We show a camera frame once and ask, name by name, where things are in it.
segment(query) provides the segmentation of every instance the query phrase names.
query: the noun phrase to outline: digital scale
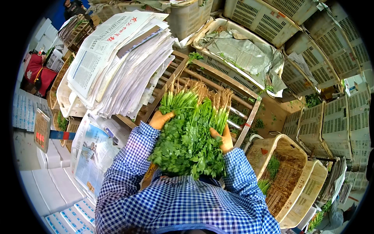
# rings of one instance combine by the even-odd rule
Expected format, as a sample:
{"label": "digital scale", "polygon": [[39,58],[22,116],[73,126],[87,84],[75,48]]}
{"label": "digital scale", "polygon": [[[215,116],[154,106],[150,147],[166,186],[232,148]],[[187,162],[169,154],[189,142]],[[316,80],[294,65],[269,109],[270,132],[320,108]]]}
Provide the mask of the digital scale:
{"label": "digital scale", "polygon": [[36,111],[34,142],[44,153],[48,151],[49,139],[73,140],[75,133],[50,129],[50,118],[39,108]]}

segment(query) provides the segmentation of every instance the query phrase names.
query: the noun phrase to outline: person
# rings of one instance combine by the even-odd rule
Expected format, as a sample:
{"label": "person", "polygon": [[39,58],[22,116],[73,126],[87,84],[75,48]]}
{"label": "person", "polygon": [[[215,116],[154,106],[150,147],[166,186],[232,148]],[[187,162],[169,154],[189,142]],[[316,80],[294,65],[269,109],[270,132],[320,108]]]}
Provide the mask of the person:
{"label": "person", "polygon": [[[280,233],[243,150],[234,148],[226,124],[221,150],[224,190],[211,178],[167,177],[160,169],[139,192],[150,166],[148,156],[165,122],[174,117],[157,111],[149,124],[135,127],[127,144],[104,175],[95,211],[96,233]],[[212,137],[220,136],[213,128]]]}
{"label": "person", "polygon": [[34,84],[36,90],[44,97],[47,90],[51,88],[57,72],[43,66],[46,61],[45,55],[31,54],[26,59],[28,63],[26,65],[27,60],[25,60],[24,77],[28,83]]}
{"label": "person", "polygon": [[336,199],[330,207],[330,212],[325,213],[325,217],[322,219],[321,223],[316,227],[317,230],[326,231],[333,230],[343,225],[345,221],[349,221],[357,206],[355,203],[348,208],[346,211],[338,208],[338,199]]}
{"label": "person", "polygon": [[70,19],[74,15],[83,14],[85,18],[88,20],[91,28],[95,29],[95,26],[93,24],[94,22],[92,21],[91,16],[86,14],[86,10],[84,9],[85,6],[83,5],[82,1],[74,0],[71,2],[70,0],[64,0],[64,6],[65,6],[65,12],[64,12],[65,20]]}

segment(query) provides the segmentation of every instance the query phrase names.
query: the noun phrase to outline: blue wall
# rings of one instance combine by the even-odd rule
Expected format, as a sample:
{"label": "blue wall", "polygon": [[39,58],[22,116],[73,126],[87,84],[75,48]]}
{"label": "blue wall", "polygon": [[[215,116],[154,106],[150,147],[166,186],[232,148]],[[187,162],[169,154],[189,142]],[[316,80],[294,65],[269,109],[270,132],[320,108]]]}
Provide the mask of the blue wall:
{"label": "blue wall", "polygon": [[[49,18],[52,21],[52,25],[59,30],[62,24],[65,22],[64,17],[64,0],[55,0],[55,3],[50,6],[50,9],[44,14],[45,18]],[[82,0],[85,8],[88,8],[90,5],[87,0]]]}

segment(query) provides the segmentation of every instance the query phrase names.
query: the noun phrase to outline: blue checkered shirt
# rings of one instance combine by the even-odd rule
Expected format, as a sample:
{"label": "blue checkered shirt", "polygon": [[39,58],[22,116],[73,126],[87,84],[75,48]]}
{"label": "blue checkered shirt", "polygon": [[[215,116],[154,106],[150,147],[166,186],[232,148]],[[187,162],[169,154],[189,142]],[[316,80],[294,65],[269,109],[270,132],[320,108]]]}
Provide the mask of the blue checkered shirt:
{"label": "blue checkered shirt", "polygon": [[118,233],[130,226],[156,234],[190,229],[222,234],[280,233],[255,173],[238,148],[224,156],[227,191],[191,176],[179,176],[156,179],[139,192],[159,134],[142,122],[114,158],[96,203],[97,233]]}

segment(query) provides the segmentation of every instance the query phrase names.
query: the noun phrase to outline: yellow glove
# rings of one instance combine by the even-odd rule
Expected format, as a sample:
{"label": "yellow glove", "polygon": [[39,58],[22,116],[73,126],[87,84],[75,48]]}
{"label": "yellow glove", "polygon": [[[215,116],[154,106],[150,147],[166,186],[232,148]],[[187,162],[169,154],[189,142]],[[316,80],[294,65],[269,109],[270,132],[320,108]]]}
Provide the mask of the yellow glove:
{"label": "yellow glove", "polygon": [[213,138],[217,138],[217,137],[222,138],[222,144],[220,146],[220,149],[223,151],[224,154],[234,148],[233,140],[231,139],[231,135],[230,135],[230,129],[227,124],[225,126],[225,129],[223,130],[222,136],[219,135],[218,132],[214,128],[210,128],[209,131],[211,132],[211,136]]}
{"label": "yellow glove", "polygon": [[153,127],[154,129],[161,130],[166,121],[173,118],[175,114],[173,112],[167,113],[165,115],[161,114],[161,111],[156,111],[149,122],[149,125]]}

